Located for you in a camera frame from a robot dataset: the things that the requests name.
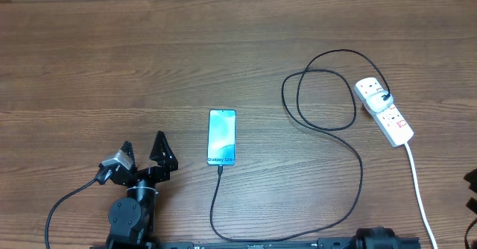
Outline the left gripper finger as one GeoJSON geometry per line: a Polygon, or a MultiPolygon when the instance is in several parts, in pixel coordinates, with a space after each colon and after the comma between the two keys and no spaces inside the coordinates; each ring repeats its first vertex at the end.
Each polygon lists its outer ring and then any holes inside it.
{"type": "Polygon", "coordinates": [[[166,136],[162,131],[158,131],[149,159],[155,161],[159,166],[178,167],[178,161],[170,148],[166,136]]]}
{"type": "Polygon", "coordinates": [[[135,156],[133,152],[133,145],[131,142],[125,141],[119,151],[119,162],[126,169],[133,169],[136,167],[135,156]]]}

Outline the Samsung Galaxy smartphone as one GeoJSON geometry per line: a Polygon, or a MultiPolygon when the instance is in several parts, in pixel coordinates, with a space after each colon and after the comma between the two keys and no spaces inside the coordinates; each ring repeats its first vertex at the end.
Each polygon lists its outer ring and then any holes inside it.
{"type": "Polygon", "coordinates": [[[233,166],[236,162],[236,111],[210,110],[207,145],[209,166],[233,166]]]}

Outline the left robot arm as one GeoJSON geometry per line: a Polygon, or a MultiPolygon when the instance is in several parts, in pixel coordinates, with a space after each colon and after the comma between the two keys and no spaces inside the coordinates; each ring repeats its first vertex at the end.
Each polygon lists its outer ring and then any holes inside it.
{"type": "Polygon", "coordinates": [[[160,248],[154,234],[156,185],[170,179],[178,170],[178,161],[165,134],[158,131],[149,159],[157,164],[138,169],[131,142],[124,142],[120,150],[105,157],[99,164],[95,180],[108,180],[126,188],[126,196],[117,200],[108,214],[110,233],[105,248],[160,248]]]}

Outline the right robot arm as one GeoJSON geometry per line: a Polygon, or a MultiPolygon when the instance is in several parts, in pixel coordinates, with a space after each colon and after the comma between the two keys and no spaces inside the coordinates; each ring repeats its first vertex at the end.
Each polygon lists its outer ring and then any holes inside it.
{"type": "MultiPolygon", "coordinates": [[[[465,174],[464,180],[469,183],[469,189],[476,193],[476,169],[465,174]]],[[[476,214],[476,198],[470,198],[466,207],[476,214]]],[[[474,219],[467,227],[464,234],[464,246],[466,249],[476,249],[476,239],[470,242],[468,234],[476,226],[474,219]]],[[[343,248],[352,249],[421,249],[419,238],[400,238],[392,229],[384,227],[361,228],[343,248]]]]}

